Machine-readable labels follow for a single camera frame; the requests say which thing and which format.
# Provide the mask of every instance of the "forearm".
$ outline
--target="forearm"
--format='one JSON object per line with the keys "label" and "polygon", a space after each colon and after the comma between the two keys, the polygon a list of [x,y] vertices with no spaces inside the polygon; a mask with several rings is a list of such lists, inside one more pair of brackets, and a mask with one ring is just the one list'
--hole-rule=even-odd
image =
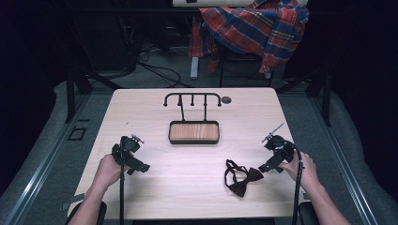
{"label": "forearm", "polygon": [[85,193],[85,197],[69,224],[97,224],[100,204],[106,189],[91,186]]}
{"label": "forearm", "polygon": [[319,184],[316,187],[308,187],[305,188],[305,190],[310,196],[311,202],[313,204],[320,224],[349,224],[343,214],[333,203],[329,194],[326,192],[325,188],[322,185]]}

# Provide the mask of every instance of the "table surface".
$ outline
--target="table surface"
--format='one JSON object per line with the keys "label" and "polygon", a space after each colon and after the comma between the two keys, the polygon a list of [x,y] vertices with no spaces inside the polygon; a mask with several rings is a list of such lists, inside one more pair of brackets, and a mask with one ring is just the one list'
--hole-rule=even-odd
{"label": "table surface", "polygon": [[[216,97],[207,97],[207,120],[220,124],[217,144],[170,144],[170,122],[181,120],[181,112],[176,96],[169,97],[168,106],[163,106],[169,93],[216,93],[232,99],[218,107]],[[195,96],[194,106],[190,105],[190,96],[183,96],[182,100],[187,121],[204,119],[204,97]],[[249,183],[243,198],[224,184],[227,159],[249,170],[257,169],[272,157],[261,141],[281,123],[284,125],[275,134],[293,141],[271,88],[117,90],[76,195],[88,190],[100,159],[111,153],[114,144],[122,136],[134,133],[145,141],[134,156],[150,165],[150,169],[132,176],[126,174],[125,218],[289,217],[293,212],[295,183],[287,172],[264,173],[263,179]],[[103,201],[108,205],[106,218],[119,218],[119,182],[108,188]]]}
{"label": "table surface", "polygon": [[[187,3],[186,0],[173,0],[174,7],[246,7],[253,0],[197,0],[196,3]],[[298,0],[300,5],[306,6],[308,0]]]}

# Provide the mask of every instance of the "human arm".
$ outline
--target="human arm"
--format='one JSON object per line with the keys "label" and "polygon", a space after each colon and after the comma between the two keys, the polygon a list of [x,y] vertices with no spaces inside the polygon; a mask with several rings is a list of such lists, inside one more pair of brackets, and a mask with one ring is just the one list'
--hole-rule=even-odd
{"label": "human arm", "polygon": [[106,155],[99,162],[93,183],[85,193],[84,199],[69,224],[97,224],[100,204],[110,185],[120,177],[120,165],[112,155]]}
{"label": "human arm", "polygon": [[[345,225],[349,224],[343,214],[331,200],[325,188],[319,182],[316,174],[316,166],[308,154],[301,153],[303,166],[301,186],[310,196],[311,203],[322,225]],[[282,162],[279,167],[285,169],[293,180],[296,180],[299,168],[299,157],[297,151],[290,163]]]}

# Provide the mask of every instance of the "bow tie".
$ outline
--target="bow tie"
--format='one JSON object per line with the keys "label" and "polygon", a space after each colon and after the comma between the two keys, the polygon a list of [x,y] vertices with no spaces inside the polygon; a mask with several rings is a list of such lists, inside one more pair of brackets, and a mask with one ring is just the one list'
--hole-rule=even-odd
{"label": "bow tie", "polygon": [[[238,166],[233,160],[227,159],[226,160],[226,171],[225,171],[225,185],[238,196],[242,197],[245,195],[246,186],[251,181],[257,181],[264,178],[264,175],[254,168],[250,168],[249,171],[246,170],[244,166]],[[246,178],[242,181],[237,180],[237,176],[235,171],[243,172],[246,174]],[[234,184],[227,185],[226,184],[226,175],[228,173],[232,173],[233,177],[232,180]]]}

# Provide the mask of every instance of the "red plaid fabric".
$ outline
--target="red plaid fabric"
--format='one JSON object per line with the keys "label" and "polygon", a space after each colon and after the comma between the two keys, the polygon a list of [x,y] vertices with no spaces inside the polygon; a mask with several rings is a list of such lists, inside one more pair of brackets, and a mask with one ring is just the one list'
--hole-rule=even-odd
{"label": "red plaid fabric", "polygon": [[263,58],[259,71],[285,65],[302,40],[309,11],[297,0],[256,0],[245,8],[200,8],[203,23],[192,27],[190,56],[212,55],[218,62],[217,39],[236,53],[255,53]]}

